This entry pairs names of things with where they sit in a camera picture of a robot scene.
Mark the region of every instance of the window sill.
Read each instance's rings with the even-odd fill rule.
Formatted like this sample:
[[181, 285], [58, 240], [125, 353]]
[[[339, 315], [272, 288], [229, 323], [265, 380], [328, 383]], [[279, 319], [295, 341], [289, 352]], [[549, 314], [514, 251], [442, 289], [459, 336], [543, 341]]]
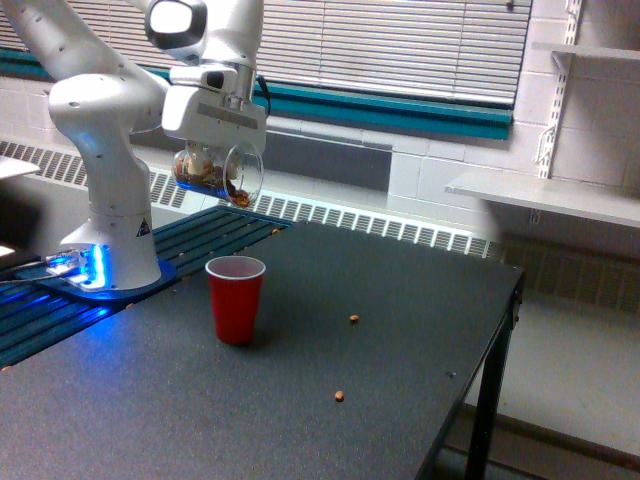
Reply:
[[[167, 70], [149, 68], [164, 78]], [[0, 49], [0, 74], [51, 79], [28, 52]], [[272, 112], [284, 117], [314, 119], [392, 129], [405, 133], [439, 133], [506, 140], [512, 123], [509, 109], [340, 92], [270, 83]], [[266, 106], [259, 88], [256, 103]]]

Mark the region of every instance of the glass cup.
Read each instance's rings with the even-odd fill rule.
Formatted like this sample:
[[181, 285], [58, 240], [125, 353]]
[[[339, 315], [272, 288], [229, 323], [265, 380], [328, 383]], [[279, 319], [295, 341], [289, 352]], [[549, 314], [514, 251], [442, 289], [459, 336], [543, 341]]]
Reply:
[[250, 143], [226, 150], [187, 142], [186, 148], [174, 157], [173, 175], [184, 189], [249, 208], [260, 194], [264, 165], [262, 155]]

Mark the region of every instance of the red solo cup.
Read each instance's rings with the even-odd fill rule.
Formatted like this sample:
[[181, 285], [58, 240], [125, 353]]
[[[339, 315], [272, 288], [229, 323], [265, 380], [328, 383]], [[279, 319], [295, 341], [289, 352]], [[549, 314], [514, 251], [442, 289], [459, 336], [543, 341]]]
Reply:
[[253, 339], [264, 263], [250, 257], [219, 257], [207, 262], [216, 335], [224, 343], [247, 345]]

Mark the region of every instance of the white shelf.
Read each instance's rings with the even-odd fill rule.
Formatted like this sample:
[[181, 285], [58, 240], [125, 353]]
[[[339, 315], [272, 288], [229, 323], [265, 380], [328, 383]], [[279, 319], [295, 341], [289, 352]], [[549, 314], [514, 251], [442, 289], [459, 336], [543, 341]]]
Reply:
[[0, 155], [0, 180], [27, 175], [40, 170], [36, 165]]
[[548, 50], [553, 53], [577, 55], [584, 58], [607, 58], [640, 62], [640, 51], [618, 48], [590, 47], [586, 45], [565, 45], [562, 43], [533, 42], [534, 50]]
[[640, 228], [640, 197], [613, 188], [479, 169], [460, 175], [446, 191]]

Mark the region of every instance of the cup rim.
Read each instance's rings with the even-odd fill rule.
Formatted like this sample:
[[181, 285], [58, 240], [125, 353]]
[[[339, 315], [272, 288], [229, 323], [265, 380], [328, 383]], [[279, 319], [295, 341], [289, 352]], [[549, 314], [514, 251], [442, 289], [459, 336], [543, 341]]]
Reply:
[[[246, 277], [229, 277], [227, 275], [221, 275], [219, 273], [211, 271], [209, 266], [212, 263], [214, 263], [215, 261], [221, 260], [223, 258], [247, 258], [247, 259], [259, 264], [260, 265], [260, 271], [258, 273], [255, 273], [253, 275], [249, 275], [249, 276], [246, 276]], [[242, 280], [252, 280], [254, 278], [257, 278], [257, 277], [260, 277], [260, 276], [264, 275], [264, 272], [266, 272], [266, 270], [267, 270], [267, 266], [261, 260], [258, 260], [257, 258], [253, 258], [253, 257], [247, 257], [246, 255], [225, 255], [225, 256], [222, 256], [222, 257], [212, 258], [211, 260], [209, 260], [205, 264], [204, 269], [207, 272], [207, 274], [211, 275], [212, 277], [216, 277], [216, 278], [219, 278], [221, 280], [232, 280], [232, 281], [236, 281], [237, 282], [237, 281], [242, 281]]]

